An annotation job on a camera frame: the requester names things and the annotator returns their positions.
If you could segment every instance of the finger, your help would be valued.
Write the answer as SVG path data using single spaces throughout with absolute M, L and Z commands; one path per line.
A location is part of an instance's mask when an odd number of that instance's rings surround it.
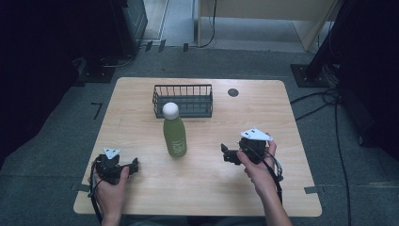
M 97 182 L 97 183 L 100 182 L 100 181 L 102 180 L 101 177 L 100 177 L 100 175 L 97 173 L 96 168 L 94 168 L 93 174 L 94 174 L 94 178 L 96 179 L 96 182 Z
M 118 183 L 118 186 L 125 186 L 127 179 L 129 178 L 129 167 L 124 167 L 122 171 L 120 172 L 120 182 Z
M 277 144 L 274 140 L 269 140 L 267 141 L 269 144 L 269 153 L 271 153 L 273 156 L 276 154 L 276 149 L 277 149 Z
M 249 177 L 249 172 L 248 172 L 248 169 L 247 169 L 247 168 L 244 169 L 244 173 L 246 173 L 246 174 L 247 174 L 247 177 Z
M 246 168 L 252 168 L 253 163 L 249 160 L 247 155 L 243 153 L 242 151 L 237 152 L 237 157 L 240 159 L 241 163 L 246 167 Z

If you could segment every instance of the wooden table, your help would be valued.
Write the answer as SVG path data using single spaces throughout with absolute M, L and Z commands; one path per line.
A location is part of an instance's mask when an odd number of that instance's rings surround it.
M 163 120 L 153 112 L 154 85 L 212 84 L 212 118 L 183 118 L 188 150 L 169 156 Z M 239 95 L 231 97 L 229 89 Z M 282 164 L 283 205 L 291 217 L 318 217 L 322 209 L 284 84 L 277 80 L 121 78 L 114 90 L 82 184 L 103 147 L 120 149 L 120 164 L 135 157 L 139 172 L 128 183 L 124 214 L 184 216 L 263 216 L 261 200 L 244 167 L 224 162 L 220 143 L 238 149 L 240 132 L 256 127 L 270 133 Z M 86 192 L 74 211 L 93 214 Z

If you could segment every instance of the black cabinet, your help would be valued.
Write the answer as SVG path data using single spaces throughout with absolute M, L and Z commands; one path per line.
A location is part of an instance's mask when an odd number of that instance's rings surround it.
M 76 83 L 74 59 L 132 58 L 146 25 L 143 0 L 0 0 L 0 166 Z
M 359 143 L 399 160 L 399 2 L 345 1 L 311 65 L 335 67 Z

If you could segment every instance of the wire basket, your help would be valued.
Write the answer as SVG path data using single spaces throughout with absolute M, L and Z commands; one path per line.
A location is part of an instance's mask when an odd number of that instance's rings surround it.
M 157 119 L 164 118 L 162 108 L 175 103 L 182 118 L 212 117 L 212 85 L 155 85 L 153 87 L 153 111 Z

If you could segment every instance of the green bottle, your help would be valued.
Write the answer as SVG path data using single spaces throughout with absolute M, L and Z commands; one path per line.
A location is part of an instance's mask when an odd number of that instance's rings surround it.
M 168 152 L 173 157 L 181 157 L 187 151 L 185 128 L 179 116 L 179 107 L 174 103 L 167 103 L 164 112 L 164 137 Z

